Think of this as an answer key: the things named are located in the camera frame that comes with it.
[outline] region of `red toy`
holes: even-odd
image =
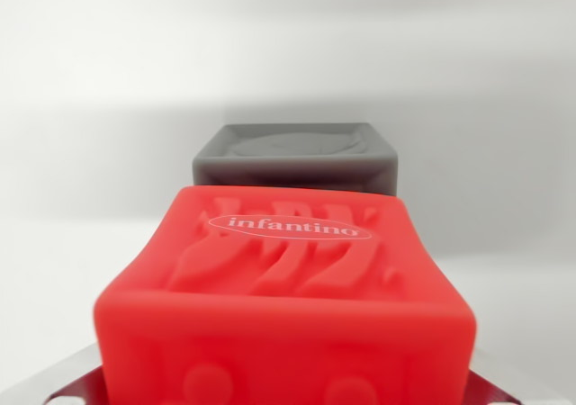
[[[95,308],[112,405],[460,405],[472,312],[401,200],[193,186]]]

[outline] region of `infantino logo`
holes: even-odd
[[[302,216],[231,215],[212,218],[208,223],[225,230],[276,239],[352,240],[372,236],[355,225]]]

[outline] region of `metal base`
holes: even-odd
[[[0,405],[108,405],[97,344],[0,393]],[[572,405],[476,350],[463,405]]]

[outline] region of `gray toy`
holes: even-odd
[[[193,161],[195,185],[396,195],[398,156],[367,123],[224,126]]]

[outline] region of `white background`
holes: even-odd
[[[478,345],[576,400],[576,0],[0,0],[0,390],[95,340],[224,122],[369,121]]]

